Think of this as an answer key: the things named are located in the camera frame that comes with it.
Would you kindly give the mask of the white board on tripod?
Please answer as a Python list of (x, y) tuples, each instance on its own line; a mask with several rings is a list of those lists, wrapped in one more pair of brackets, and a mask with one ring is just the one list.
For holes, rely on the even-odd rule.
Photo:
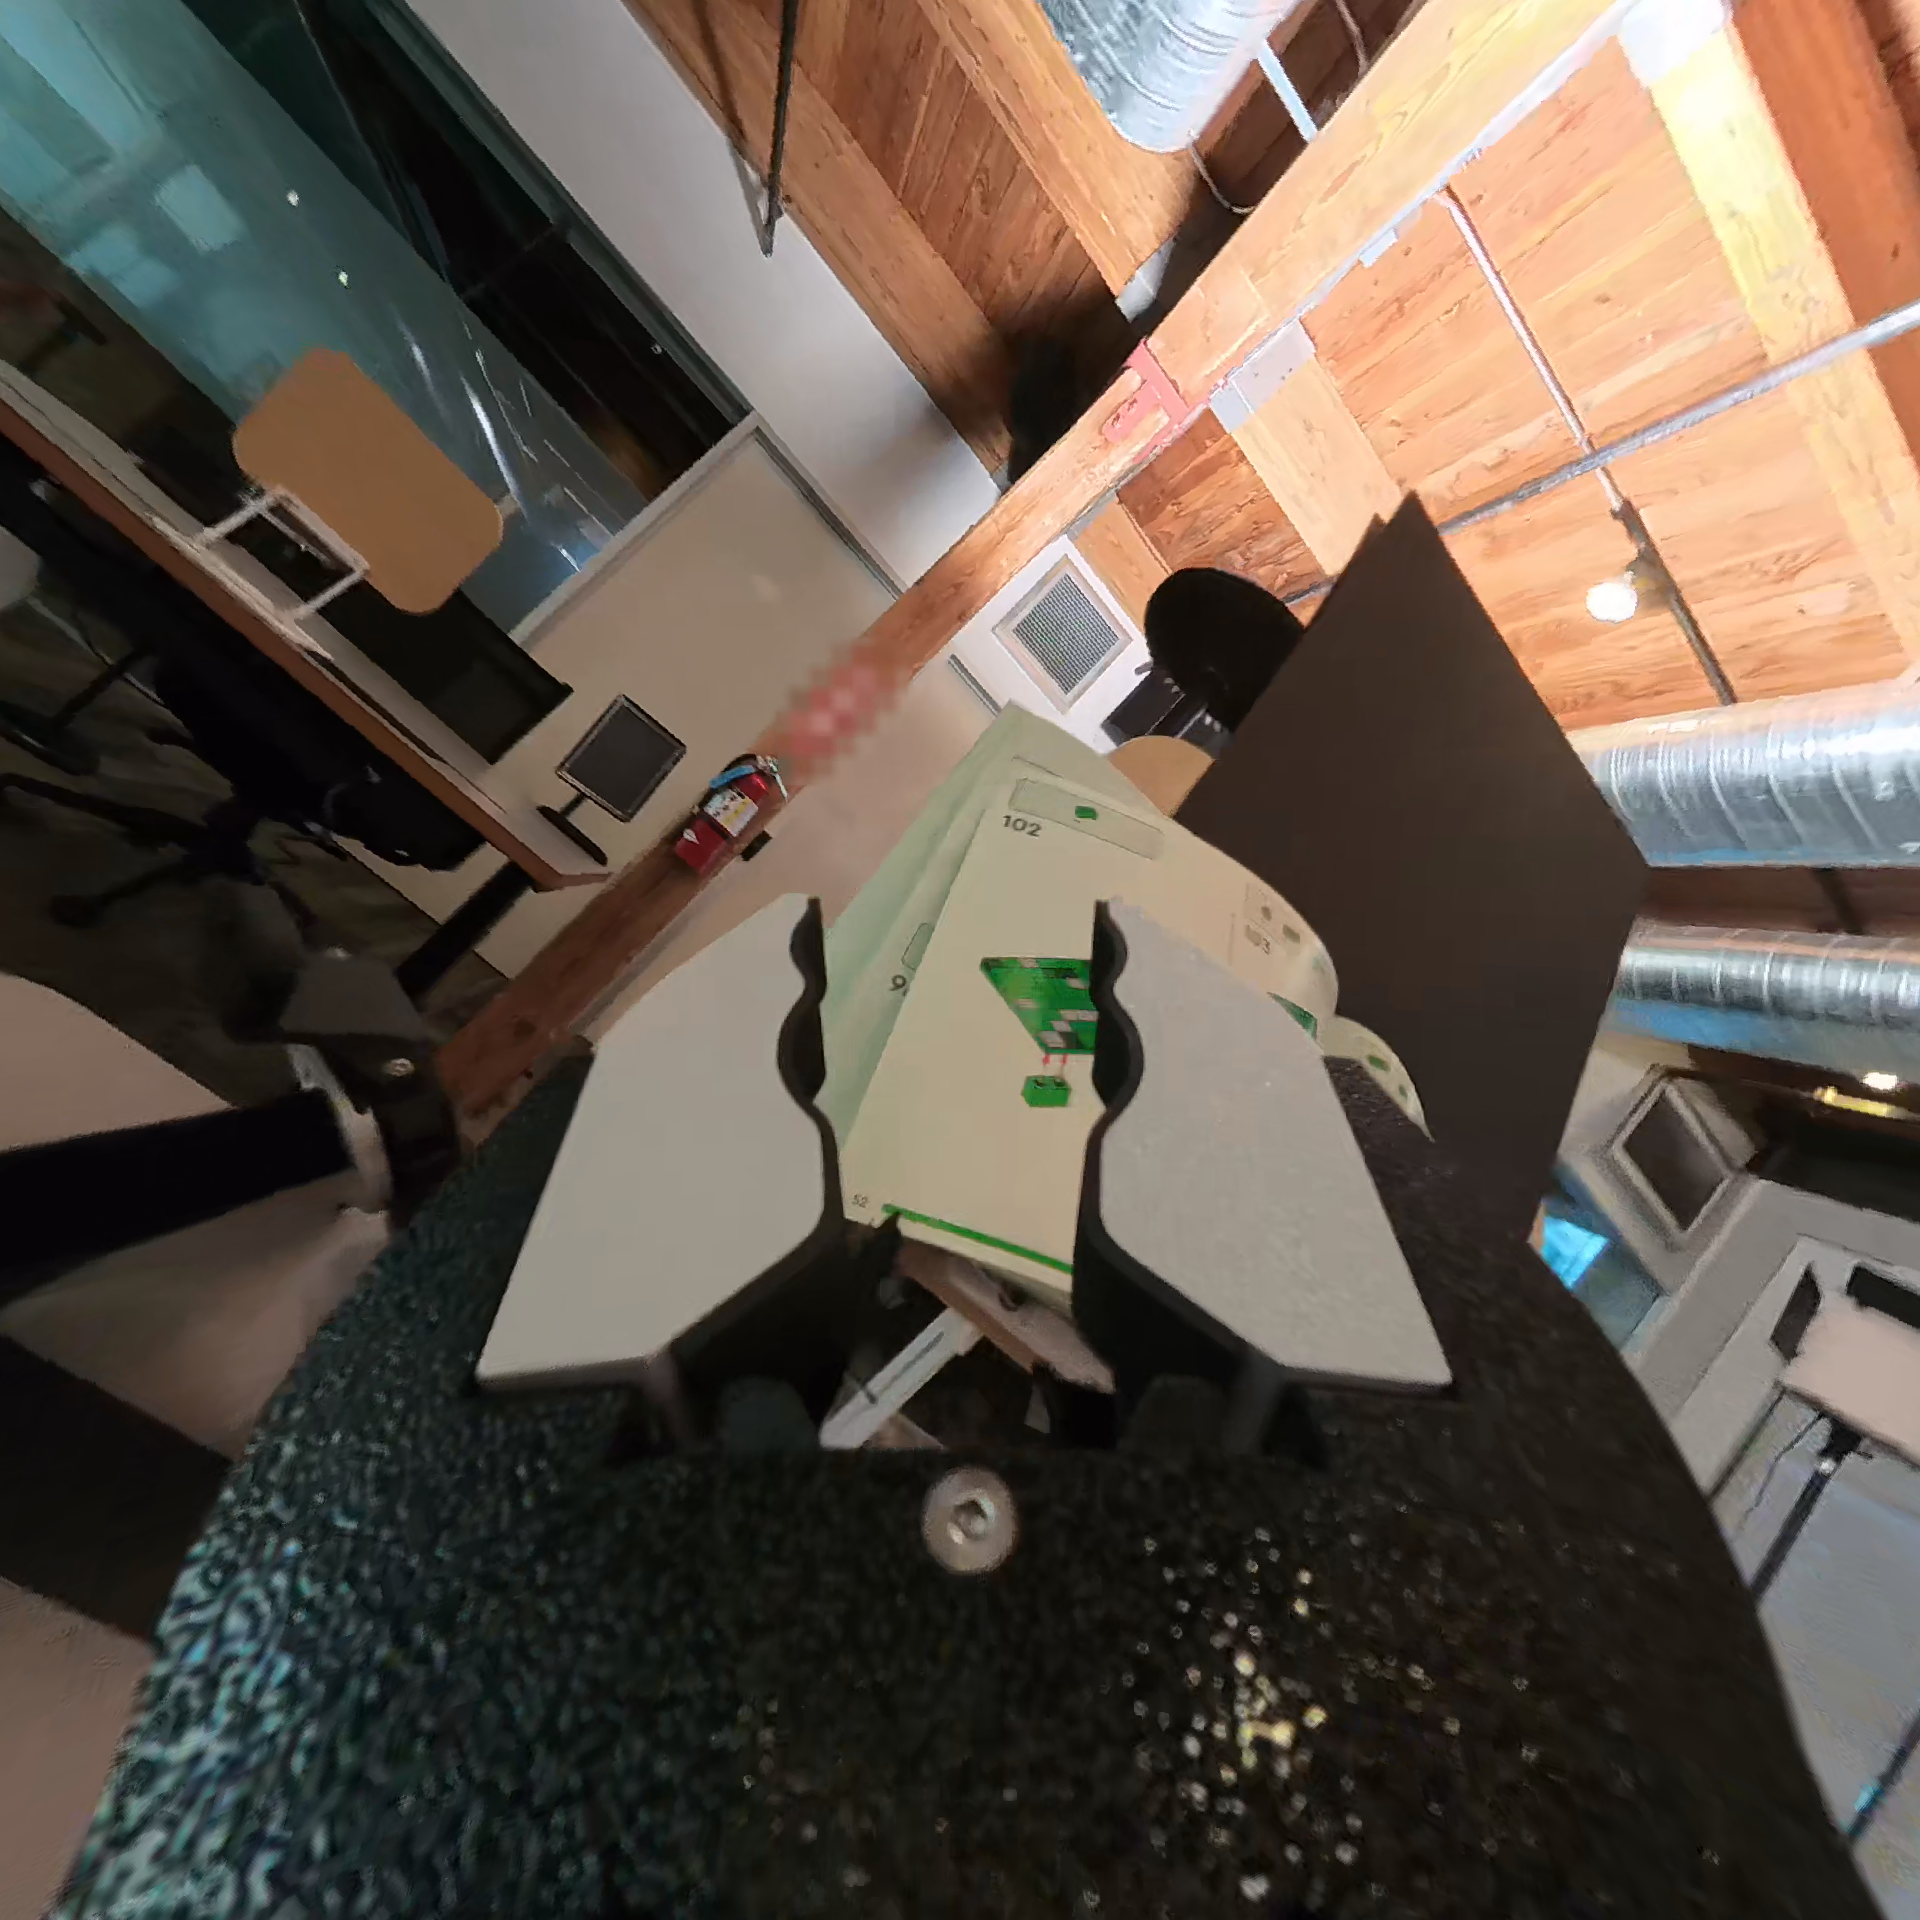
[(1917, 1470), (1917, 1289), (1877, 1266), (1855, 1266), (1831, 1298), (1783, 1370), (1787, 1399), (1824, 1426), (1816, 1466), (1749, 1581), (1764, 1603), (1824, 1495), (1861, 1452), (1892, 1455)]

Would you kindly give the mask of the grey framed monitor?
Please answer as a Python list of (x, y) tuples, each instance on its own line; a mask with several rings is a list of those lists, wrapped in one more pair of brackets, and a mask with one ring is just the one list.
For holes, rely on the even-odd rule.
[(1598, 1166), (1644, 1233), (1687, 1247), (1723, 1213), (1758, 1153), (1749, 1118), (1712, 1087), (1649, 1069), (1598, 1150)]

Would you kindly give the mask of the wood-edged office desk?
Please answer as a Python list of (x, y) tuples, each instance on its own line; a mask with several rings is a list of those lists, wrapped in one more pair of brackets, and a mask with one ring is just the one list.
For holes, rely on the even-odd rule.
[(298, 610), (251, 556), (190, 520), (132, 455), (9, 365), (4, 437), (506, 860), (515, 878), (496, 874), (402, 963), (411, 997), (432, 991), (525, 894), (611, 878), (563, 809), (510, 796), (491, 763), (320, 612)]

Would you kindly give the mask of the black partition board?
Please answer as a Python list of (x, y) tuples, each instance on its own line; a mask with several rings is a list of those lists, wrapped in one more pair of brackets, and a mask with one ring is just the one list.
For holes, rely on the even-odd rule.
[(1527, 1232), (1648, 861), (1408, 496), (1179, 823), (1299, 908), (1440, 1153)]

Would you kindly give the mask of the white wall vent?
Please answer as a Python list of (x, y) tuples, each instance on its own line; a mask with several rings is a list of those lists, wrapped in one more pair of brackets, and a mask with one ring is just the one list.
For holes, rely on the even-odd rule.
[(997, 618), (997, 640), (1050, 710), (1071, 714), (1138, 643), (1097, 576), (1068, 550)]

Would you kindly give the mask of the black round object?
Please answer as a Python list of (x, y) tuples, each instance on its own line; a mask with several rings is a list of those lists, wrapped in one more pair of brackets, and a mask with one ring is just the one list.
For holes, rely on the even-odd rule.
[(1213, 566), (1170, 573), (1144, 610), (1154, 667), (1229, 736), (1304, 634), (1303, 618), (1270, 589)]

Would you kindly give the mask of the silver ventilation duct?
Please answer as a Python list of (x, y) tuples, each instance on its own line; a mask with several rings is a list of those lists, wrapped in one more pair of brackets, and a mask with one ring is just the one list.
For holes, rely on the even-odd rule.
[(1644, 920), (1620, 954), (1608, 1019), (1656, 1035), (1671, 1015), (1685, 1035), (1749, 1020), (1907, 1043), (1917, 1036), (1917, 937)]
[(1917, 868), (1917, 688), (1861, 685), (1570, 734), (1649, 868)]
[(1116, 135), (1179, 153), (1213, 123), (1293, 4), (1040, 4)]

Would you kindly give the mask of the small tablet on stand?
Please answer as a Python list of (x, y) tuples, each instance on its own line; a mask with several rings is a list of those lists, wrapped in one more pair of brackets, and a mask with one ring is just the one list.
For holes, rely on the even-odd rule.
[(684, 741), (629, 696), (618, 696), (558, 763), (569, 800), (560, 807), (541, 804), (540, 812), (604, 868), (607, 850), (574, 823), (580, 807), (591, 804), (617, 823), (633, 823), (682, 762)]

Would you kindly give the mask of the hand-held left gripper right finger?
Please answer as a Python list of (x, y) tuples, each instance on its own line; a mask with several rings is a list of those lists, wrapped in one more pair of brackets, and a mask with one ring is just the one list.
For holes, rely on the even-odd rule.
[(1322, 1447), (1311, 1399), (1442, 1402), (1453, 1369), (1299, 1020), (1144, 908), (1092, 923), (1099, 1117), (1073, 1321), (1118, 1447)]

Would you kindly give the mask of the black office chair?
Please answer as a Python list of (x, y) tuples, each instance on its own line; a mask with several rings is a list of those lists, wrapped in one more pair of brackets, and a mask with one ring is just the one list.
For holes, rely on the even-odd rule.
[(481, 833), (441, 796), (216, 622), (160, 610), (134, 626), (127, 658), (90, 693), (104, 693), (130, 667), (152, 671), (156, 704), (175, 723), (172, 741), (228, 783), (228, 800), (186, 819), (5, 771), (5, 812), (13, 803), (60, 807), (119, 829), (139, 849), (172, 850), (167, 861), (97, 894), (56, 897), (56, 923), (89, 927), (160, 887), (238, 878), (279, 894), (295, 923), (313, 927), (313, 915), (254, 853), (254, 835), (265, 823), (428, 874), (448, 874), (484, 845)]

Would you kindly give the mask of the empty wooden book stand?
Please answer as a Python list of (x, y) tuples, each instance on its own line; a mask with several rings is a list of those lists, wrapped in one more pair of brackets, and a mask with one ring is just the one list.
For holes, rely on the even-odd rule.
[(301, 617), (353, 585), (399, 612), (435, 612), (506, 535), (496, 502), (342, 351), (305, 354), (242, 420), (234, 458), (254, 491), (194, 547), (283, 518), (342, 569)]

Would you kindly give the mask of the white book stand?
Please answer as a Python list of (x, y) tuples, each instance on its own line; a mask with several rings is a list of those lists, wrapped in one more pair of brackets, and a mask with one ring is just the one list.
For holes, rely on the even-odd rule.
[[(1105, 803), (1170, 815), (1209, 768), (1200, 748), (1146, 736), (1095, 755), (1073, 734), (1009, 710), (973, 744), (878, 861), (826, 937), (824, 1110), (850, 1160), (859, 1103), (972, 850), (991, 800), (1019, 771), (1073, 774)], [(850, 1232), (848, 1251), (876, 1302), (859, 1314), (848, 1369), (876, 1447), (986, 1444), (1009, 1437), (1014, 1393), (1023, 1422), (1053, 1447), (1110, 1447), (1113, 1399), (1071, 1380), (1095, 1363), (1053, 1298), (1030, 1298), (982, 1263), (986, 1246), (943, 1247), (882, 1228)]]

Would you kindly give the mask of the red fire extinguisher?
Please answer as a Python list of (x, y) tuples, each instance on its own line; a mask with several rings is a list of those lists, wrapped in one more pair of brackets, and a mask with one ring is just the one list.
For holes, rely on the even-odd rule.
[(771, 812), (785, 804), (787, 789), (775, 755), (741, 755), (708, 781), (688, 819), (674, 850), (699, 878), (735, 860), (757, 844)]

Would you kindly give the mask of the lego instruction booklet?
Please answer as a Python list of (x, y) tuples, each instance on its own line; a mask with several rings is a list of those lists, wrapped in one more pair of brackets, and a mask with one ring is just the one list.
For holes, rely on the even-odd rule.
[(1144, 908), (1429, 1123), (1397, 1054), (1339, 1015), (1332, 954), (1282, 894), (1109, 755), (1006, 710), (826, 934), (820, 1109), (850, 1221), (898, 1221), (1058, 1309), (1103, 1114), (1090, 971), (1103, 901)]

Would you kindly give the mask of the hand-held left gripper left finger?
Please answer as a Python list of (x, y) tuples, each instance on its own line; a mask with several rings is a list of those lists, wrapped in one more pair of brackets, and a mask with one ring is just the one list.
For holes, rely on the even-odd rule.
[(660, 978), (589, 1079), (474, 1365), (623, 1387), (663, 1444), (816, 1444), (846, 1314), (824, 908), (782, 894)]

